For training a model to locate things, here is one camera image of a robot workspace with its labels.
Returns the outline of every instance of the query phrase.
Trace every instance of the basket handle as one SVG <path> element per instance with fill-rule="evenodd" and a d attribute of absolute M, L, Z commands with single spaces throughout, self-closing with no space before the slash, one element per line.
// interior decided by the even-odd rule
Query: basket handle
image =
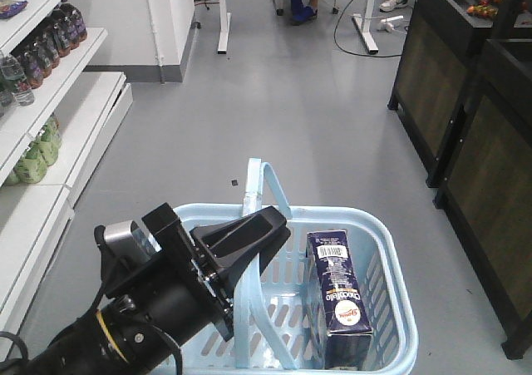
<path fill-rule="evenodd" d="M 254 158 L 249 159 L 248 163 L 248 179 L 242 215 L 249 215 L 262 208 L 264 179 L 268 182 L 269 188 L 278 202 L 279 211 L 287 219 L 292 219 L 292 211 L 273 167 L 269 163 Z M 234 353 L 237 368 L 250 368 L 251 352 L 249 345 L 251 337 L 249 330 L 251 324 L 249 319 L 251 314 L 283 368 L 297 369 L 292 354 L 281 337 L 275 332 L 273 323 L 268 316 L 260 283 L 258 255 L 251 261 L 234 291 Z"/>

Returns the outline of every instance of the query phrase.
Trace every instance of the barcode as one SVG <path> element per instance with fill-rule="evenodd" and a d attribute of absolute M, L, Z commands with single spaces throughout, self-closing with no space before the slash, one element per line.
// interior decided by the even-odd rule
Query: barcode
<path fill-rule="evenodd" d="M 323 244 L 318 246 L 318 258 L 323 259 L 324 257 L 342 257 L 347 258 L 347 248 L 341 245 L 330 245 Z"/>

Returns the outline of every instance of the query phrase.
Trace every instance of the power strip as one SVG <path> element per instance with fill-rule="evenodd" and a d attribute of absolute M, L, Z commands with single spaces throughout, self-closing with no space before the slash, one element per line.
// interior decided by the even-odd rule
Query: power strip
<path fill-rule="evenodd" d="M 399 26 L 403 22 L 403 19 L 404 17 L 402 15 L 382 19 L 377 25 L 377 30 L 393 32 L 396 29 L 396 26 Z"/>

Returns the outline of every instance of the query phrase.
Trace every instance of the white wall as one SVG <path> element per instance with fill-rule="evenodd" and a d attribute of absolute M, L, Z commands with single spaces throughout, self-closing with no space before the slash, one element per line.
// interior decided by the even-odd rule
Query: white wall
<path fill-rule="evenodd" d="M 70 0 L 89 27 L 109 37 L 92 65 L 157 65 L 148 0 Z M 194 0 L 150 0 L 164 65 L 179 65 L 194 15 Z"/>

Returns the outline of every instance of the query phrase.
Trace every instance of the chocolate milk carton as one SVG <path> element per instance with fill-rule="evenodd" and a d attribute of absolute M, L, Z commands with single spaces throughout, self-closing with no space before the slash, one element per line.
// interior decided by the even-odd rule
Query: chocolate milk carton
<path fill-rule="evenodd" d="M 372 327 L 358 290 L 343 230 L 307 234 L 308 293 L 315 368 L 362 369 Z"/>

